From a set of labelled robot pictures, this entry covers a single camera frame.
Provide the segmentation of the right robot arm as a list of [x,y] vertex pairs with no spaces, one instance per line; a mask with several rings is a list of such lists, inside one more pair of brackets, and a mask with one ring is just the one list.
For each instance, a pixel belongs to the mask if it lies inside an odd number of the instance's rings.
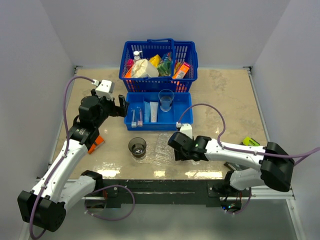
[[266,146],[218,143],[207,136],[192,139],[177,131],[167,144],[174,149],[177,161],[222,161],[245,166],[245,170],[228,171],[224,181],[213,187],[220,194],[233,197],[257,186],[285,193],[290,190],[295,162],[277,143],[268,142]]

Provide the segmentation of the clear blue banded cup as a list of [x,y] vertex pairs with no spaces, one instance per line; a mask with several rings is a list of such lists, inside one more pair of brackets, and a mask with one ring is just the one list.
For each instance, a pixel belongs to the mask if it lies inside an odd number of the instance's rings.
[[163,89],[158,93],[160,109],[163,112],[169,112],[172,108],[175,94],[169,89]]

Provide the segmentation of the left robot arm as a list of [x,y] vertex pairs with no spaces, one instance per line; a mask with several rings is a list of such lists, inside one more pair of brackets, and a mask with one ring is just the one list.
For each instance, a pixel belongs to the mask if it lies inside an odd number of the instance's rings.
[[87,194],[99,196],[104,190],[101,174],[86,170],[70,187],[64,188],[79,161],[100,135],[99,127],[108,117],[126,117],[129,103],[118,96],[120,105],[109,93],[91,95],[80,101],[61,152],[42,179],[30,191],[17,197],[22,220],[30,226],[55,232],[63,223],[67,210]]

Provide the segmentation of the clear small textured tray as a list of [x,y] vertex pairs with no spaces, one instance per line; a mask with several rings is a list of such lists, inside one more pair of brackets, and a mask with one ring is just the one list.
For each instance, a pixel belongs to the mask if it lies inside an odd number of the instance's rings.
[[163,132],[158,135],[155,146],[155,158],[159,163],[165,164],[175,161],[174,149],[168,145],[171,136],[171,132]]

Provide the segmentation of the dark brown banded cup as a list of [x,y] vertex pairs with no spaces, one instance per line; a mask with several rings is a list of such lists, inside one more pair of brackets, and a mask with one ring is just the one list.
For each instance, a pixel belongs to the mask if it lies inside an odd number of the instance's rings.
[[128,149],[135,158],[142,158],[146,154],[147,143],[141,137],[134,137],[128,143]]

